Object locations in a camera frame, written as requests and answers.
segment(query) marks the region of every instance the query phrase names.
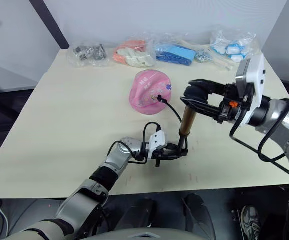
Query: shoe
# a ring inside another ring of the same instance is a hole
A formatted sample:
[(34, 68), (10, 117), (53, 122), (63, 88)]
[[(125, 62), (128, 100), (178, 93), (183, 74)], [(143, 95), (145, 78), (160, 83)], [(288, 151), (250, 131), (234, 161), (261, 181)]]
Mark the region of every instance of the shoe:
[(241, 227), (248, 240), (258, 240), (260, 234), (260, 217), (254, 206), (245, 206), (241, 211)]

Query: black cable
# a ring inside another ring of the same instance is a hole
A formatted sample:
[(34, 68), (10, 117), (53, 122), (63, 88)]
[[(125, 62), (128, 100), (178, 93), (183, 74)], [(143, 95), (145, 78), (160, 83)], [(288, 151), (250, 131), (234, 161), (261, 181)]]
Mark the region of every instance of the black cable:
[(266, 141), (277, 130), (277, 128), (280, 126), (280, 124), (284, 121), (285, 117), (288, 115), (288, 112), (289, 112), (289, 99), (285, 98), (285, 99), (282, 99), (282, 100), (287, 103), (287, 106), (284, 109), (284, 111), (280, 114), (279, 118), (277, 119), (277, 121), (275, 122), (273, 127), (268, 131), (268, 133), (264, 136), (264, 138), (260, 142), (258, 150), (253, 148), (252, 146), (248, 145), (247, 143), (239, 140), (238, 138), (234, 137), (235, 132), (237, 131), (238, 127), (240, 126), (240, 124), (242, 123), (243, 119), (245, 118), (245, 116), (247, 114), (247, 111), (248, 111), (247, 109), (242, 109), (242, 111), (240, 113), (240, 116), (238, 117), (237, 121), (235, 122), (235, 124), (233, 125), (233, 127), (232, 127), (232, 129), (230, 131), (229, 136), (230, 136), (230, 138), (232, 140), (236, 141), (237, 143), (243, 145), (244, 147), (246, 147), (246, 148), (250, 149), (251, 151), (253, 151), (254, 153), (258, 154), (259, 158), (262, 161), (272, 163), (273, 165), (275, 165), (276, 167), (278, 167), (279, 169), (281, 169), (285, 173), (289, 174), (289, 170), (288, 169), (286, 169), (285, 167), (283, 167), (282, 165), (280, 165), (279, 163), (276, 162), (277, 160), (280, 160), (280, 159), (282, 159), (285, 156), (284, 153), (279, 155), (279, 156), (277, 156), (277, 157), (275, 157), (275, 158), (272, 158), (272, 159), (261, 153), (262, 148), (264, 147), (264, 144), (266, 143)]
[(5, 218), (1, 212), (0, 212), (0, 217), (2, 218), (2, 226), (1, 226), (1, 230), (0, 230), (0, 237), (1, 237), (1, 235), (3, 234), (4, 227), (5, 227)]
[[(144, 128), (143, 128), (143, 134), (142, 134), (142, 149), (143, 151), (146, 151), (146, 130), (147, 130), (147, 127), (151, 124), (154, 124), (156, 125), (156, 128), (157, 129), (161, 129), (161, 126), (159, 123), (155, 122), (155, 121), (151, 121), (151, 122), (148, 122)], [(130, 164), (139, 164), (139, 165), (145, 165), (147, 164), (148, 162), (148, 157), (147, 157), (147, 154), (145, 154), (145, 157), (144, 157), (144, 161), (129, 161)]]
[(128, 147), (127, 144), (125, 144), (125, 143), (122, 142), (122, 141), (115, 141), (115, 142), (111, 145), (111, 147), (109, 148), (109, 151), (108, 151), (107, 156), (109, 156), (109, 154), (111, 153), (111, 150), (113, 149), (114, 145), (116, 145), (116, 144), (121, 144), (121, 145), (125, 146), (125, 148), (128, 149), (128, 151), (129, 151), (129, 153), (132, 155), (132, 157), (133, 157), (134, 159), (136, 158), (135, 153), (130, 149), (130, 147)]
[(107, 231), (110, 232), (111, 231), (111, 227), (109, 225), (109, 221), (104, 213), (104, 211), (101, 211), (101, 216), (103, 217), (105, 223), (106, 223), (106, 226), (107, 226)]
[(18, 219), (15, 221), (15, 223), (13, 224), (13, 226), (10, 228), (9, 232), (8, 232), (8, 236), (11, 234), (11, 232), (14, 230), (15, 226), (17, 225), (17, 223), (19, 222), (19, 220), (21, 219), (21, 217), (26, 213), (26, 211), (36, 202), (38, 201), (38, 199), (34, 200), (32, 203), (30, 203), (25, 210), (20, 214), (20, 216), (18, 217)]
[[(274, 132), (277, 130), (277, 128), (281, 125), (281, 123), (284, 121), (285, 117), (288, 115), (289, 113), (289, 99), (284, 98), (281, 99), (282, 101), (284, 101), (286, 103), (285, 109), (284, 111), (282, 111), (282, 113), (280, 114), (280, 116), (278, 117), (277, 121), (275, 122), (275, 124), (273, 125), (273, 127), (268, 131), (268, 133), (264, 136), (264, 138), (262, 139), (262, 141), (259, 144), (258, 147), (258, 156), (261, 160), (266, 161), (265, 159), (263, 159), (263, 154), (262, 154), (262, 150), (263, 147), (265, 145), (265, 143), (268, 141), (268, 139), (272, 136), (272, 134), (274, 134)], [(281, 154), (280, 156), (274, 158), (274, 159), (281, 159), (285, 156), (285, 154)]]
[(98, 232), (98, 225), (100, 224), (100, 222), (97, 222), (96, 225), (94, 225), (93, 229), (92, 229), (92, 233), (91, 233), (91, 236), (95, 236), (97, 235), (97, 232)]
[[(164, 99), (161, 95), (158, 95), (157, 97), (158, 101), (161, 103), (166, 104), (173, 112), (174, 114), (177, 116), (177, 118), (179, 119), (180, 123), (183, 122), (183, 120), (181, 119), (181, 117), (179, 116), (179, 114), (177, 113), (177, 111), (173, 108), (173, 106), (171, 106), (168, 101), (166, 99)], [(185, 138), (185, 149), (188, 150), (188, 138)]]

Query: orange component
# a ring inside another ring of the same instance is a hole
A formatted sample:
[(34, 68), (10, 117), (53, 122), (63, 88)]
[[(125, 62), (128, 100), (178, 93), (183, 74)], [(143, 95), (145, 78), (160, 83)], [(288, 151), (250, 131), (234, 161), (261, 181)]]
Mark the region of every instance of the orange component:
[(230, 105), (231, 107), (233, 107), (234, 109), (236, 109), (236, 108), (239, 106), (239, 103), (236, 102), (236, 101), (231, 101), (231, 102), (229, 102), (229, 105)]
[(146, 51), (146, 46), (147, 46), (147, 42), (145, 40), (129, 40), (129, 41), (126, 41), (125, 43), (123, 43), (122, 45), (120, 45), (119, 47), (117, 47), (114, 50), (113, 59), (115, 61), (117, 61), (118, 63), (129, 65), (127, 63), (127, 58), (125, 56), (119, 55), (117, 53), (117, 50), (130, 48), (130, 49), (137, 50), (139, 52), (145, 52)]

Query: white cable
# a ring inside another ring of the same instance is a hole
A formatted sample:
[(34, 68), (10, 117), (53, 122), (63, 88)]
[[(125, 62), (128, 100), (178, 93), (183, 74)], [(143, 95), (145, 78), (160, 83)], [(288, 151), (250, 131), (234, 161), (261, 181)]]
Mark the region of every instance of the white cable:
[(5, 223), (6, 223), (5, 237), (7, 238), (7, 237), (8, 237), (8, 232), (9, 232), (9, 222), (8, 222), (8, 218), (7, 218), (7, 216), (5, 215), (5, 213), (1, 210), (1, 207), (0, 207), (0, 213), (3, 215), (3, 217), (4, 217), (4, 219), (5, 219)]

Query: cable connector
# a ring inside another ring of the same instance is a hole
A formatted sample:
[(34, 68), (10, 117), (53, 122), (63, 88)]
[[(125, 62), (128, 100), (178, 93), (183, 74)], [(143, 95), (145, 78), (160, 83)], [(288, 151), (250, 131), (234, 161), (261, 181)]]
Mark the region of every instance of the cable connector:
[(158, 97), (156, 99), (158, 99), (159, 102), (163, 102), (164, 104), (168, 103), (168, 101), (166, 99), (164, 99), (163, 96), (161, 96), (161, 95), (158, 95)]
[(158, 126), (156, 126), (156, 132), (159, 132), (160, 130), (162, 130), (162, 128), (161, 128), (161, 126), (160, 125), (158, 125)]

